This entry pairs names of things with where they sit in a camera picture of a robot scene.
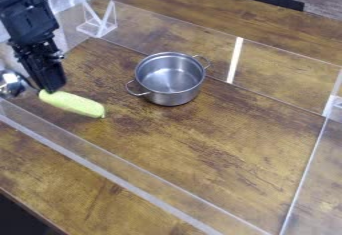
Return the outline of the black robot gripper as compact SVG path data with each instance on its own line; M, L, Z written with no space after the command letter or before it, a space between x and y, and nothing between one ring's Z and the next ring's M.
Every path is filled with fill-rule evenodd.
M0 0L0 22L9 34L14 57L36 86L48 93L67 83L61 59L53 41L58 23L48 0Z

